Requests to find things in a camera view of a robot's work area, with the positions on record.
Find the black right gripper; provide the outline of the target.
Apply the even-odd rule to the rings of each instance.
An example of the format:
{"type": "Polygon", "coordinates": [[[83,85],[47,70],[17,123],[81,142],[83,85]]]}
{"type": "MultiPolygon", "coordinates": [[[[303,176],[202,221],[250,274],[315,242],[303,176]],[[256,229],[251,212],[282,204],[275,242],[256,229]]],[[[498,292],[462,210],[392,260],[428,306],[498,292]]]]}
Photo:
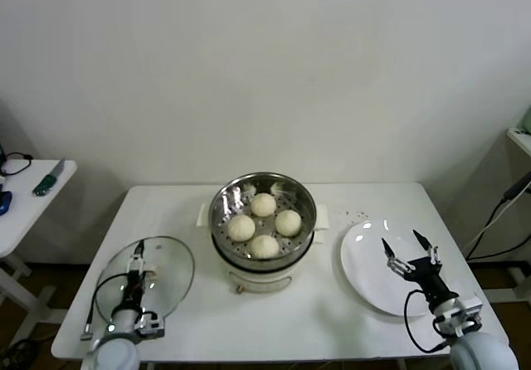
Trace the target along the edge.
{"type": "Polygon", "coordinates": [[[429,257],[425,256],[406,263],[395,256],[392,248],[382,238],[387,266],[395,274],[405,274],[406,281],[418,284],[428,304],[443,304],[454,299],[455,292],[451,291],[440,277],[442,265],[439,260],[438,247],[433,246],[420,232],[416,230],[412,232],[429,257]]]}

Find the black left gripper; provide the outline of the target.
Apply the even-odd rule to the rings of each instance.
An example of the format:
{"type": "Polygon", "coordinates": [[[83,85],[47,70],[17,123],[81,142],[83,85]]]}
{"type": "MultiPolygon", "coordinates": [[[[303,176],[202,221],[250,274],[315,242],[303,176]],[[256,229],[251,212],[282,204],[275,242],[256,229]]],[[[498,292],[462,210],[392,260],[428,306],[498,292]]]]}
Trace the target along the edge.
{"type": "Polygon", "coordinates": [[[128,261],[128,282],[123,293],[123,304],[128,308],[138,309],[144,296],[144,240],[136,246],[136,256],[128,261]]]}

